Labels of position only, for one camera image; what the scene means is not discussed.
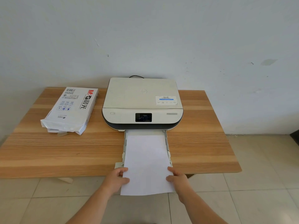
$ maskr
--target hand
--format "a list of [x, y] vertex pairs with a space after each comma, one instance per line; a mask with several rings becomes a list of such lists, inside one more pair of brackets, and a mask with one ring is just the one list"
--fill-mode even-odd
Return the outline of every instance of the hand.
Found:
[[123, 184], [128, 184], [130, 179], [123, 178], [123, 172], [126, 172], [128, 168], [116, 168], [111, 171], [104, 179], [100, 189], [106, 191], [109, 197], [116, 193]]
[[173, 183], [179, 200], [184, 203], [184, 195], [190, 191], [193, 191], [191, 185], [189, 184], [188, 178], [185, 174], [175, 170], [173, 167], [168, 167], [167, 169], [171, 171], [173, 175], [167, 176], [166, 180]]

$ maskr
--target label on printer lid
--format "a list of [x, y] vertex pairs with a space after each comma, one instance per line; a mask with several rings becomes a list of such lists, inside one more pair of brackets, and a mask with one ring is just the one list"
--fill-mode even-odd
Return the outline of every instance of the label on printer lid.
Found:
[[156, 105], [178, 105], [176, 96], [156, 96]]

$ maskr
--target person's left arm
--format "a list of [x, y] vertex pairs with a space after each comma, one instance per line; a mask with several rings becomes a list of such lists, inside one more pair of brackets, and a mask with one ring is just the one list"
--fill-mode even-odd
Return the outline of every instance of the person's left arm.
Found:
[[123, 184], [129, 183], [129, 178], [121, 178], [128, 168], [116, 168], [106, 176], [102, 185], [81, 207], [81, 209], [66, 224], [99, 224], [103, 218], [109, 198]]

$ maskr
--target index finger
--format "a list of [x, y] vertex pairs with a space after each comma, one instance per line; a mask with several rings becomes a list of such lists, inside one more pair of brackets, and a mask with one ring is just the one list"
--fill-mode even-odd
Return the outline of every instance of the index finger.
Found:
[[180, 175], [183, 174], [182, 172], [177, 171], [177, 170], [174, 169], [173, 167], [167, 167], [167, 169], [168, 169], [169, 171], [171, 171], [175, 176], [180, 176]]
[[114, 172], [118, 175], [120, 172], [126, 172], [128, 168], [116, 168]]

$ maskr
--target person's left hand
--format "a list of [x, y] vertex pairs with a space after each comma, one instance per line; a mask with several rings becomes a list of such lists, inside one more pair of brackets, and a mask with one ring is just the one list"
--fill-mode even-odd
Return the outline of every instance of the person's left hand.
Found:
[[128, 168], [114, 169], [106, 176], [100, 188], [105, 190], [107, 193], [109, 193], [109, 196], [112, 196], [121, 188], [123, 184], [129, 183], [130, 181], [129, 178], [122, 177], [123, 173], [126, 172], [127, 170]]

